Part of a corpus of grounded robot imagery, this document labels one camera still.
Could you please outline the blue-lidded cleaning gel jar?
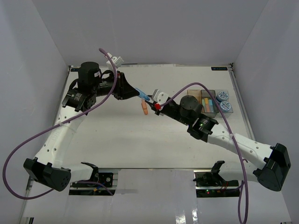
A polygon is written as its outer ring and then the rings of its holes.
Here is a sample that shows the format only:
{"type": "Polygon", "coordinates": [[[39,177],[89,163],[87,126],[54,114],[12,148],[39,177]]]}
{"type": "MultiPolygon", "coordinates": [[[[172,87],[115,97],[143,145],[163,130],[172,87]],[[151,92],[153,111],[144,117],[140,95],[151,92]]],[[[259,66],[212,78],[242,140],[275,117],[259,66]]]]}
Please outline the blue-lidded cleaning gel jar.
{"type": "Polygon", "coordinates": [[[218,103],[221,103],[223,101],[228,101],[229,99],[229,94],[226,91],[220,91],[216,95],[216,100],[218,103]]]}

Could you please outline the blue highlighter pen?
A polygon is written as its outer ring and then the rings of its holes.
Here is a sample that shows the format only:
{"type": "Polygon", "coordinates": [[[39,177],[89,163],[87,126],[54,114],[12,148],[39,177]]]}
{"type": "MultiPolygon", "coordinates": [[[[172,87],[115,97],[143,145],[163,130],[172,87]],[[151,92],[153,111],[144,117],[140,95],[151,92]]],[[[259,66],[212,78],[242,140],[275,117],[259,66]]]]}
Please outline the blue highlighter pen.
{"type": "Polygon", "coordinates": [[[213,100],[209,99],[208,104],[209,104],[210,112],[215,112],[213,100]]]}

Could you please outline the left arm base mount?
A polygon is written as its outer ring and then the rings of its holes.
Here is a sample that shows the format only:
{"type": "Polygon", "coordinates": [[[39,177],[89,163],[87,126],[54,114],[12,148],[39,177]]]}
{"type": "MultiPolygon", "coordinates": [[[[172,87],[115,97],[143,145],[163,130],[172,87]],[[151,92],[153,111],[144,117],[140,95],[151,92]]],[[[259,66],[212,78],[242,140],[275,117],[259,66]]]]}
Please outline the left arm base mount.
{"type": "Polygon", "coordinates": [[[99,172],[93,180],[72,183],[71,196],[113,196],[117,187],[118,175],[112,172],[99,172]]]}

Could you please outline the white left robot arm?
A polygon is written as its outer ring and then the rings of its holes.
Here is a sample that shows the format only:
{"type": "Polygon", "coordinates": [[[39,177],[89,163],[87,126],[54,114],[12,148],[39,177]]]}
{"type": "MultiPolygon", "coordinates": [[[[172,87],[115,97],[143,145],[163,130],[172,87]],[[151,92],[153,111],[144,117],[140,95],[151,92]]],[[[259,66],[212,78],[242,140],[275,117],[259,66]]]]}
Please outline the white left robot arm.
{"type": "Polygon", "coordinates": [[[23,164],[31,178],[56,191],[63,191],[75,181],[83,180],[88,186],[98,183],[96,166],[90,163],[83,162],[78,169],[62,167],[69,144],[87,111],[96,104],[96,98],[112,93],[117,100],[125,100],[140,94],[127,82],[124,73],[118,71],[114,75],[111,68],[101,72],[95,62],[84,62],[75,71],[78,78],[71,82],[62,101],[57,127],[35,157],[23,164]]]}

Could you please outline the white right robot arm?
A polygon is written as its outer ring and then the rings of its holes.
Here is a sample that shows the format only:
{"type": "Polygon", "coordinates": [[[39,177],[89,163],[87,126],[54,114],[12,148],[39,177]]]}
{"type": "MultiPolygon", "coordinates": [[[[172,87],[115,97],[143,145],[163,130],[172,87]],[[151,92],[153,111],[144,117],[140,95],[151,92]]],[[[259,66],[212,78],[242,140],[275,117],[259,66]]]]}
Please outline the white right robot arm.
{"type": "Polygon", "coordinates": [[[197,174],[197,186],[221,187],[230,181],[247,180],[258,182],[272,191],[280,191],[291,168],[287,148],[263,144],[239,134],[230,134],[228,128],[217,120],[202,114],[202,105],[194,96],[183,96],[180,103],[167,103],[169,95],[158,91],[150,96],[149,105],[156,115],[165,115],[186,125],[187,132],[195,139],[220,146],[232,153],[241,152],[246,161],[226,163],[217,161],[211,171],[197,174]]]}

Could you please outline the orange highlighter pen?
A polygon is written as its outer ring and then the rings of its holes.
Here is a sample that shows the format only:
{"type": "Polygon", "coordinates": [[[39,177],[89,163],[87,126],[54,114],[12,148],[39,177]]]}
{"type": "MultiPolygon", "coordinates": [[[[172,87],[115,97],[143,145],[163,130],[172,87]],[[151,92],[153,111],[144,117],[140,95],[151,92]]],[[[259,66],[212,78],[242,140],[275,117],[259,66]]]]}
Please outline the orange highlighter pen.
{"type": "Polygon", "coordinates": [[[204,101],[205,101],[206,108],[208,108],[209,107],[208,98],[204,98],[204,101]]]}

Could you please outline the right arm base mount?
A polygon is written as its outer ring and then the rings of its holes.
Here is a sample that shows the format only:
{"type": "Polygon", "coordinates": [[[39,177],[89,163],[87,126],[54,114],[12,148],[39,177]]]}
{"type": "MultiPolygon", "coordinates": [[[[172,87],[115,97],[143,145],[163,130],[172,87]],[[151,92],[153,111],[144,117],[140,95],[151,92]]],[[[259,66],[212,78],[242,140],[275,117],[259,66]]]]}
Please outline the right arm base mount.
{"type": "Polygon", "coordinates": [[[238,197],[240,195],[240,183],[238,180],[225,181],[211,172],[194,172],[197,198],[225,198],[238,197]]]}

